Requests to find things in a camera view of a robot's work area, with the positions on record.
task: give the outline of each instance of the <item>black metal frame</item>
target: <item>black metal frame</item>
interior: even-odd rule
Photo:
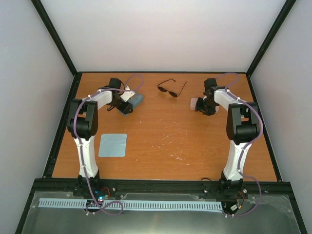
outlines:
[[[218,186],[217,181],[159,181],[159,180],[110,180],[102,179],[101,182],[107,186],[112,196],[116,199],[120,195],[127,193],[144,193],[144,194],[191,194],[206,199],[215,199],[221,202],[231,202],[230,199],[221,197],[218,193],[214,193],[215,188]],[[287,195],[290,199],[294,215],[297,219],[298,226],[301,233],[307,234],[302,216],[300,214],[293,189],[289,182],[260,182],[261,190],[266,195]],[[258,194],[258,186],[254,182],[244,182],[245,189],[249,194]],[[22,213],[16,234],[22,232],[27,214],[31,205],[35,192],[73,192],[77,191],[76,179],[58,179],[58,178],[40,178],[35,179],[34,185],[31,189],[30,195],[25,205],[24,212]],[[90,198],[89,194],[74,193],[76,196],[83,196],[86,199]]]
[[[256,96],[254,93],[254,89],[251,83],[251,76],[255,71],[257,65],[259,64],[260,60],[264,56],[266,50],[268,49],[270,43],[272,42],[274,36],[276,35],[278,29],[284,22],[285,18],[287,17],[288,13],[290,12],[292,6],[296,0],[286,0],[283,8],[281,9],[279,15],[277,16],[274,24],[272,25],[269,33],[267,34],[265,40],[263,41],[261,47],[259,48],[258,53],[256,54],[255,58],[253,59],[249,69],[247,72],[237,72],[241,74],[246,74],[247,81],[253,96],[253,100],[256,101]],[[32,0],[34,7],[36,8],[38,14],[40,15],[43,23],[45,24],[47,30],[49,31],[53,41],[55,42],[57,48],[59,49],[61,55],[63,56],[68,68],[73,74],[73,83],[68,95],[68,98],[65,103],[65,107],[61,116],[61,120],[57,129],[57,133],[52,145],[51,152],[48,157],[48,161],[43,173],[43,177],[39,179],[35,179],[31,192],[29,194],[28,200],[25,205],[24,212],[21,216],[18,228],[16,233],[19,234],[22,232],[22,228],[27,218],[27,214],[30,208],[31,201],[33,199],[34,193],[39,191],[64,191],[64,192],[76,192],[77,193],[77,179],[66,179],[66,178],[51,178],[53,169],[55,167],[55,163],[59,154],[59,149],[61,146],[61,142],[66,131],[66,123],[67,123],[67,116],[70,106],[70,100],[75,98],[79,82],[83,72],[77,72],[75,66],[73,65],[66,49],[59,38],[47,12],[45,11],[42,3],[40,0]],[[224,73],[224,72],[95,72],[95,73],[189,73],[189,74],[211,74],[211,73]],[[261,189],[264,194],[272,194],[272,195],[288,195],[291,201],[291,205],[296,216],[299,228],[303,234],[307,233],[305,228],[303,219],[301,217],[296,199],[293,194],[292,187],[289,182],[282,182],[282,177],[278,169],[278,165],[276,163],[276,159],[272,150],[272,146],[268,137],[268,133],[266,128],[264,128],[264,137],[267,143],[267,147],[270,153],[271,161],[273,164],[273,168],[275,171],[275,175],[278,182],[260,182]],[[116,198],[120,197],[122,194],[126,193],[174,193],[174,194],[193,194],[198,195],[204,198],[213,198],[218,201],[226,202],[229,201],[228,199],[220,197],[220,195],[216,193],[212,193],[211,190],[218,186],[217,181],[153,181],[153,180],[101,180],[104,184],[106,184],[111,191],[112,188],[115,188],[113,192],[113,196]],[[247,189],[249,194],[257,194],[259,193],[258,187],[254,182],[244,182],[244,186]],[[90,196],[89,194],[76,194],[82,195],[84,197]]]

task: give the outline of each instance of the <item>scratch mark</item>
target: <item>scratch mark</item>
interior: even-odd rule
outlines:
[[[164,139],[166,139],[167,137],[170,137],[170,136],[172,136],[172,135],[174,135],[174,134],[176,134],[176,133],[172,133],[172,134],[170,134],[170,135],[167,135],[166,137],[164,137],[164,138],[161,139],[161,140],[164,140]]]
[[[311,108],[302,108],[301,110],[299,110],[300,111],[300,113],[297,115],[297,117],[299,117],[299,116],[301,116],[301,114],[302,113],[304,113],[305,111],[308,111],[308,110],[310,110]]]

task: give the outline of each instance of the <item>sunglasses lens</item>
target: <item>sunglasses lens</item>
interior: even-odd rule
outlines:
[[[163,87],[158,86],[158,89],[159,89],[160,91],[164,92],[164,93],[167,92],[167,90],[164,89]]]
[[[174,92],[169,92],[169,94],[170,94],[171,96],[177,98],[177,94],[176,94],[176,93],[174,93]]]

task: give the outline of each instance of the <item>white cable tray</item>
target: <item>white cable tray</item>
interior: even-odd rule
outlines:
[[[87,199],[40,198],[38,207],[43,208],[86,208]],[[104,205],[114,200],[105,200]],[[217,201],[144,201],[121,200],[125,211],[209,211],[221,212],[221,202]],[[89,208],[98,209],[96,204]],[[120,205],[113,203],[107,210],[120,210]]]

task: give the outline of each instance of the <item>red wire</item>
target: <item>red wire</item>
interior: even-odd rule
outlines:
[[[236,202],[237,202],[237,204],[238,204],[238,199],[237,199],[237,196],[235,195],[235,199],[236,199]],[[238,204],[239,205],[239,204]]]
[[[242,192],[240,192],[240,191],[238,191],[238,192],[239,192],[239,194],[242,196],[243,202],[244,202],[244,200],[245,200],[244,195],[242,194]]]
[[[103,191],[104,189],[107,190],[107,192],[108,192],[108,198],[110,198],[110,197],[111,197],[111,192],[109,191],[109,189],[108,189],[107,187],[104,187],[104,188],[102,188],[101,190]]]

